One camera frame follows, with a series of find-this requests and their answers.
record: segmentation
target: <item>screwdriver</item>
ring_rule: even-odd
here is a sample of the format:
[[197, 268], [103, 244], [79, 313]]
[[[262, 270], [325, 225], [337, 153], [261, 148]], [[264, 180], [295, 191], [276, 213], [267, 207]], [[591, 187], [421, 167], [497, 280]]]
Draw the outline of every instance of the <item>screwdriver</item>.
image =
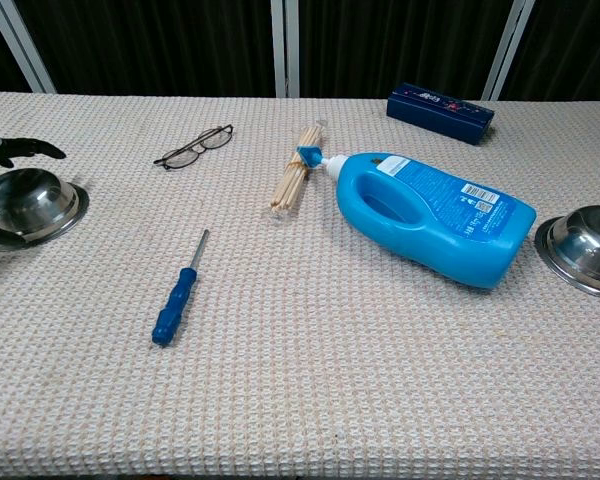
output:
[[180, 320], [182, 318], [182, 311], [187, 304], [187, 300], [189, 300], [191, 287], [193, 287], [193, 284], [198, 277], [196, 269], [198, 268], [198, 262], [202, 256], [204, 244], [207, 241], [208, 236], [209, 230], [205, 229], [202, 233], [200, 243], [198, 243], [198, 248], [193, 256], [193, 260], [191, 261], [191, 266], [180, 270], [178, 283], [176, 283], [176, 286], [171, 290], [167, 305], [160, 311], [160, 315], [158, 315], [158, 321], [151, 334], [153, 343], [165, 347], [176, 334], [176, 330], [178, 330], [178, 325], [180, 325]]

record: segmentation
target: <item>screwdriver shaft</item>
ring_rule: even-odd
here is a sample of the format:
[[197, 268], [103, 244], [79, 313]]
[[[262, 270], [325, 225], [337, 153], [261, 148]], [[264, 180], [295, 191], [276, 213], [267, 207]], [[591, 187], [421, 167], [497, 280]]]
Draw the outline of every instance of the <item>screwdriver shaft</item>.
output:
[[202, 256], [204, 244], [206, 243], [208, 236], [209, 230], [205, 228], [204, 232], [202, 232], [202, 238], [200, 239], [200, 243], [198, 243], [198, 248], [196, 248], [196, 253], [193, 255], [193, 260], [191, 260], [191, 268], [194, 270], [198, 269], [198, 263], [200, 262], [200, 257]]

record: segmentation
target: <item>barcode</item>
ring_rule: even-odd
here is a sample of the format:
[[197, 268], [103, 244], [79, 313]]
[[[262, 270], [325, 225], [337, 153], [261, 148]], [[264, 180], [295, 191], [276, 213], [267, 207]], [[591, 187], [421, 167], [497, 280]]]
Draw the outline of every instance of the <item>barcode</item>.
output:
[[480, 200], [484, 200], [485, 202], [489, 203], [496, 203], [500, 198], [500, 195], [497, 193], [489, 192], [484, 188], [476, 187], [470, 183], [467, 183], [464, 187], [462, 187], [462, 193], [466, 193], [467, 195], [471, 195], [472, 197], [479, 198]]
[[493, 208], [493, 205], [484, 203], [482, 200], [479, 200], [478, 203], [476, 203], [476, 208], [478, 210], [480, 210], [481, 212], [489, 213], [491, 211], [491, 209]]

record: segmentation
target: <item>bottle label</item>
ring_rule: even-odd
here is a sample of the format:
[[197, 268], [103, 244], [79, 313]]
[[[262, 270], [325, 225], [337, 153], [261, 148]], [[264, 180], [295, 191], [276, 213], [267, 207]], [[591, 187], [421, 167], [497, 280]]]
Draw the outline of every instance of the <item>bottle label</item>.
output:
[[381, 172], [406, 183], [429, 205], [436, 219], [464, 238], [487, 242], [500, 235], [516, 207], [502, 192], [467, 182], [411, 158], [392, 155]]

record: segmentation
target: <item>eyeglass frame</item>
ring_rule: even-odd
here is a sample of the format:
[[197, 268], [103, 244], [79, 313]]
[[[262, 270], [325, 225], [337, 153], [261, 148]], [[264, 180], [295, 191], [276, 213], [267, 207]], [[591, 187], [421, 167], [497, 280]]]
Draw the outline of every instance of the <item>eyeglass frame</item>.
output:
[[[205, 147], [204, 145], [202, 145], [202, 142], [204, 142], [205, 140], [209, 140], [210, 138], [214, 137], [215, 135], [217, 135], [223, 131], [226, 131], [229, 134], [229, 140], [227, 140], [225, 143], [223, 143], [222, 145], [218, 145], [217, 147]], [[231, 141], [231, 139], [233, 139], [233, 125], [228, 124], [228, 125], [225, 125], [224, 127], [217, 126], [215, 128], [210, 128], [208, 130], [203, 131], [198, 136], [198, 138], [187, 143], [185, 146], [177, 148], [176, 150], [168, 151], [167, 153], [164, 154], [164, 156], [162, 158], [159, 158], [158, 160], [154, 160], [153, 164], [160, 165], [165, 170], [179, 170], [181, 168], [185, 168], [185, 167], [188, 167], [189, 165], [193, 165], [194, 163], [196, 163], [198, 161], [198, 158], [200, 158], [200, 155], [205, 153], [207, 150], [215, 150], [216, 148], [224, 147], [227, 143], [229, 143]], [[195, 147], [197, 145], [200, 145], [203, 148], [203, 150], [201, 152], [192, 150], [193, 147]], [[185, 153], [187, 150], [191, 150], [197, 154], [197, 157], [191, 163], [186, 163], [179, 167], [172, 167], [170, 165], [167, 165], [167, 162], [169, 160], [171, 160], [174, 157], [177, 157], [178, 155]]]

